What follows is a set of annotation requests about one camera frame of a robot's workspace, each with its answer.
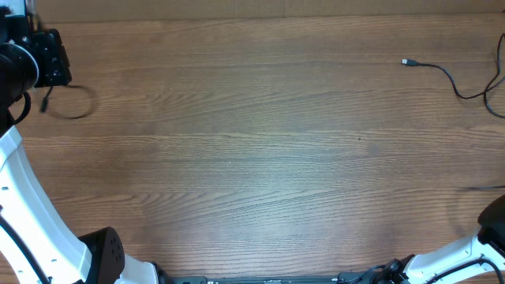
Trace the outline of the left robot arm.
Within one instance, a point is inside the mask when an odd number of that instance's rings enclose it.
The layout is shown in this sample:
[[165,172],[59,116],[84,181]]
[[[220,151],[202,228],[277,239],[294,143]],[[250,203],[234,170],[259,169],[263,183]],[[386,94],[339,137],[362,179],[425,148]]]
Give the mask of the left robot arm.
[[69,87],[59,32],[45,29],[33,1],[1,3],[1,252],[21,283],[168,283],[154,263],[124,252],[115,229],[76,236],[39,183],[17,125],[33,88]]

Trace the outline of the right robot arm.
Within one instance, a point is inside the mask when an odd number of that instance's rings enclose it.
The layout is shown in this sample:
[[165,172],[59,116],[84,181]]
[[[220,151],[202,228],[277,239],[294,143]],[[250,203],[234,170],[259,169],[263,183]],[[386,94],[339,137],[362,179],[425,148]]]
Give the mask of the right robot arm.
[[478,216],[475,233],[436,251],[394,260],[372,283],[457,283],[495,273],[504,283],[504,197],[491,202]]

